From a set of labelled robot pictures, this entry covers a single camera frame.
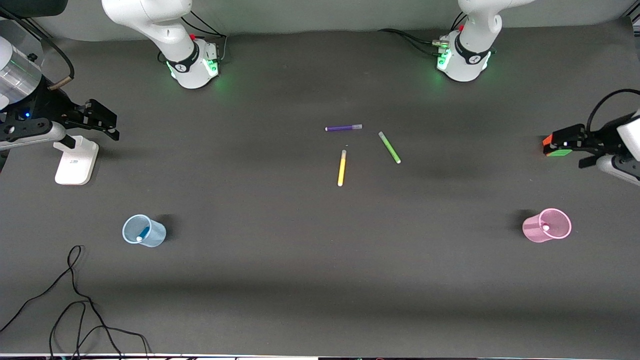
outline white bracket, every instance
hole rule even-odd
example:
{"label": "white bracket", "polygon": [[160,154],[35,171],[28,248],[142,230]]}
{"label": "white bracket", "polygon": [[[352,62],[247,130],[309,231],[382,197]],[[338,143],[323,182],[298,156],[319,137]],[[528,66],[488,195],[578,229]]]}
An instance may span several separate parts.
{"label": "white bracket", "polygon": [[56,183],[60,185],[84,185],[91,179],[95,159],[98,157],[98,144],[82,136],[71,136],[76,147],[69,149],[59,142],[53,147],[62,151],[62,159],[56,173]]}

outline black band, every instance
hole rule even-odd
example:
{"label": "black band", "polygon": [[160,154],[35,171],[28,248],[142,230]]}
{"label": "black band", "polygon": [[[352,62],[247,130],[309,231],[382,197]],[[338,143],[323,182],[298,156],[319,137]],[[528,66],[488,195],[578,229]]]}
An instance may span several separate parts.
{"label": "black band", "polygon": [[171,65],[177,72],[188,72],[191,66],[197,61],[200,54],[200,47],[195,42],[193,43],[193,52],[189,55],[188,58],[182,61],[171,61],[167,60],[166,62]]}
{"label": "black band", "polygon": [[482,59],[484,59],[484,57],[490,51],[490,49],[488,49],[481,53],[474,53],[473,51],[469,51],[465,49],[465,47],[463,47],[462,44],[460,43],[460,35],[456,36],[456,41],[454,42],[454,45],[456,46],[456,51],[458,52],[458,54],[462,55],[462,57],[465,59],[465,61],[469,65],[475,65],[479,63]]}

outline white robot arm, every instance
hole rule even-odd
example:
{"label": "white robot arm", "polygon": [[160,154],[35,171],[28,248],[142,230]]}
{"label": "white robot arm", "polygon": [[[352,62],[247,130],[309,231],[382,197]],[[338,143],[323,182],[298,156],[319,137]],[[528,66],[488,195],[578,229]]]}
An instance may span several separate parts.
{"label": "white robot arm", "polygon": [[218,75],[216,45],[192,40],[181,23],[170,22],[191,11],[191,0],[102,0],[102,8],[113,22],[151,39],[184,88],[200,88]]}
{"label": "white robot arm", "polygon": [[472,81],[486,68],[491,46],[502,29],[498,14],[507,8],[532,3],[534,0],[458,0],[462,12],[468,15],[463,31],[454,29],[440,37],[449,42],[441,48],[438,70],[456,81]]}

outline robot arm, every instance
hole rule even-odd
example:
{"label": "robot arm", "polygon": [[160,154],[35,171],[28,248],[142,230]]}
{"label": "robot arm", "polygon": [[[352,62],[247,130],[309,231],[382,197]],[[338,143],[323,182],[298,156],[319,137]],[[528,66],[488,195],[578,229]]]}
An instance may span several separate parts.
{"label": "robot arm", "polygon": [[184,88],[200,88],[218,75],[215,44],[193,40],[179,22],[158,24],[188,14],[191,0],[102,0],[102,8],[116,24],[151,39],[166,57],[173,78]]}
{"label": "robot arm", "polygon": [[119,139],[113,112],[93,99],[77,105],[51,85],[38,65],[0,37],[0,151],[51,141],[73,149],[66,129],[75,127]]}
{"label": "robot arm", "polygon": [[[633,89],[618,90],[605,97],[591,113],[609,97],[620,92],[640,92]],[[543,152],[547,156],[566,156],[573,151],[584,151],[591,156],[581,159],[579,168],[597,166],[607,174],[630,183],[640,185],[640,110],[614,119],[598,131],[591,131],[591,120],[587,125],[576,124],[554,131],[543,141]]]}
{"label": "robot arm", "polygon": [[498,14],[506,8],[532,3],[534,0],[458,0],[468,19],[462,31],[454,30],[440,37],[452,44],[441,49],[438,69],[456,81],[472,81],[486,68],[490,48],[502,29]]}

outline white mount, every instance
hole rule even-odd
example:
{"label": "white mount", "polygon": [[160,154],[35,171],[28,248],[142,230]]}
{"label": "white mount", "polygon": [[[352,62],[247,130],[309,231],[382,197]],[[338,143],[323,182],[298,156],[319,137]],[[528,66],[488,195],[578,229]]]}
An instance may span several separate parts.
{"label": "white mount", "polygon": [[218,75],[215,44],[192,40],[181,23],[171,22],[191,11],[191,0],[102,0],[102,8],[116,24],[151,39],[182,87],[200,88]]}
{"label": "white mount", "polygon": [[84,185],[91,179],[95,159],[98,156],[98,144],[82,136],[71,136],[76,147],[69,149],[59,142],[53,147],[62,151],[62,159],[56,173],[56,183],[60,185]]}
{"label": "white mount", "polygon": [[486,68],[491,45],[502,29],[504,9],[532,3],[535,0],[458,0],[468,15],[462,32],[455,29],[440,37],[449,41],[448,49],[441,49],[437,68],[455,81],[472,81]]}

